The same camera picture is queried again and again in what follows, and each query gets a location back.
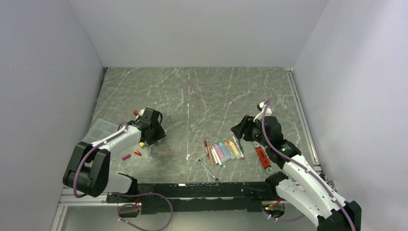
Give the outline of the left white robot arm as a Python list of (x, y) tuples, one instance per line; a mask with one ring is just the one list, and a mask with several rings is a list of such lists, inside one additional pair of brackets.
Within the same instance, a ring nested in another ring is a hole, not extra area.
[(119, 195), (132, 202), (138, 196), (138, 181), (123, 173), (112, 173), (111, 156), (131, 146), (155, 144), (166, 136), (163, 114), (152, 108), (135, 112), (135, 120), (123, 122), (113, 134), (94, 142), (79, 142), (72, 152), (63, 176), (63, 185), (72, 188), (74, 197), (98, 197), (102, 193)]

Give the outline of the blue highlighter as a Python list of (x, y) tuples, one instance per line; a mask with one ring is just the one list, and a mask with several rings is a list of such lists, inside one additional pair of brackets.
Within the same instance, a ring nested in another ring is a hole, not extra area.
[(219, 141), (218, 144), (219, 144), (219, 146), (220, 146), (220, 149), (221, 149), (221, 151), (222, 151), (222, 153), (223, 153), (223, 155), (224, 155), (226, 161), (231, 160), (231, 156), (230, 156), (230, 154), (229, 154), (227, 148), (225, 147), (224, 143), (221, 142), (221, 141)]

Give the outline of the orange highlighter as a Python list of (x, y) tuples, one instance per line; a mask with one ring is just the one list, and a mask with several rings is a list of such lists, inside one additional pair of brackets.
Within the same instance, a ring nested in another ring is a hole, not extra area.
[(234, 151), (232, 150), (231, 146), (229, 145), (229, 142), (224, 141), (224, 146), (226, 147), (226, 149), (227, 149), (227, 151), (228, 151), (228, 153), (230, 155), (231, 160), (236, 159), (236, 155), (235, 155)]

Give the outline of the orange marker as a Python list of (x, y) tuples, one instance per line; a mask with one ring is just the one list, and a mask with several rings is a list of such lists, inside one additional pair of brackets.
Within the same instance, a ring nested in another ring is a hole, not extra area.
[(213, 159), (213, 156), (212, 156), (211, 149), (210, 149), (210, 147), (208, 145), (206, 145), (206, 148), (207, 148), (207, 153), (208, 153), (208, 156), (209, 156), (209, 160), (210, 160), (211, 164), (214, 165), (215, 163), (214, 163), (214, 159)]

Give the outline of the yellow highlighter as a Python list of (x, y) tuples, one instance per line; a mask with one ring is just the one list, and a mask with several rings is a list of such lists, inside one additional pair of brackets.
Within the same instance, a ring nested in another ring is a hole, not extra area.
[(236, 147), (235, 143), (233, 141), (229, 141), (229, 145), (232, 149), (233, 154), (235, 155), (235, 157), (237, 159), (241, 159), (242, 155), (240, 154), (240, 152), (238, 151), (238, 148)]

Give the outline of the red capped white marker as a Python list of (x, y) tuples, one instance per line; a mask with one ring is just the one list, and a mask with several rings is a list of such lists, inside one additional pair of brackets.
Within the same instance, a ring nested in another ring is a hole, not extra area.
[(213, 158), (214, 158), (214, 161), (215, 161), (216, 165), (219, 165), (218, 155), (217, 155), (214, 147), (212, 147), (211, 150), (212, 150), (212, 155), (213, 155)]

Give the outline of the pink highlighter body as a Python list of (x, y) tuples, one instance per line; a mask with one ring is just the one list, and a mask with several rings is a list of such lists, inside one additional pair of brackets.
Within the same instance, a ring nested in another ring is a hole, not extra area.
[(223, 154), (223, 152), (222, 152), (220, 146), (219, 146), (217, 143), (215, 143), (215, 144), (214, 144), (214, 148), (215, 148), (216, 153), (217, 153), (219, 159), (221, 160), (221, 162), (222, 162), (222, 163), (225, 163), (227, 160), (226, 160), (226, 158), (225, 158), (225, 156), (224, 156), (224, 154)]

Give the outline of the green marker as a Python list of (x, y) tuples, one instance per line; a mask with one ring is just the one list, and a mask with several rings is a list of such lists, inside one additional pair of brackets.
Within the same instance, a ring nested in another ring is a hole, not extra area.
[(236, 144), (238, 145), (238, 148), (239, 148), (239, 150), (240, 150), (241, 155), (243, 155), (244, 150), (243, 150), (243, 147), (242, 147), (242, 144), (241, 144), (240, 139), (238, 139), (238, 138), (237, 138), (237, 137), (235, 137), (235, 136), (234, 136), (234, 138), (235, 138), (235, 142), (236, 142)]

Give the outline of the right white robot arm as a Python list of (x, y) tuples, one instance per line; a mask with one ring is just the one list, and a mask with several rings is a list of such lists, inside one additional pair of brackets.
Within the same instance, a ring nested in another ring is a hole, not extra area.
[(280, 197), (288, 201), (318, 231), (361, 230), (360, 205), (348, 202), (316, 173), (300, 150), (284, 138), (276, 117), (258, 120), (246, 115), (231, 131), (238, 139), (259, 143), (267, 159), (281, 169), (266, 180), (265, 193), (269, 199)]

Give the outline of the magenta marker cap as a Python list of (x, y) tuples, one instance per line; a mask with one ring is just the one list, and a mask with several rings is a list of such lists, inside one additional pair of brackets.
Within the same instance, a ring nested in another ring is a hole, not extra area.
[(121, 157), (121, 159), (124, 161), (124, 160), (129, 159), (130, 157), (131, 157), (131, 154), (127, 154), (127, 155)]

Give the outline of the dark red marker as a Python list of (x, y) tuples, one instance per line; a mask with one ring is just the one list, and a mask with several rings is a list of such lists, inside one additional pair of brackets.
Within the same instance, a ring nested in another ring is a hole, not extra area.
[(207, 145), (207, 141), (206, 141), (206, 138), (205, 138), (205, 137), (203, 137), (203, 141), (204, 141), (204, 146), (205, 146), (205, 150), (206, 150), (207, 159), (210, 160), (208, 145)]

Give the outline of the blue capped white marker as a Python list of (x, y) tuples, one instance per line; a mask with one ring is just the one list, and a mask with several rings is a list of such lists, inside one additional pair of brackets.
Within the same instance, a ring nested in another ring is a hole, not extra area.
[(214, 146), (213, 146), (213, 150), (215, 151), (215, 156), (217, 158), (218, 164), (220, 165), (220, 167), (224, 167), (224, 165), (223, 165), (223, 163), (222, 163), (222, 161), (221, 161), (221, 159), (220, 159), (220, 157), (218, 155), (218, 152), (217, 152), (217, 150), (215, 149)]

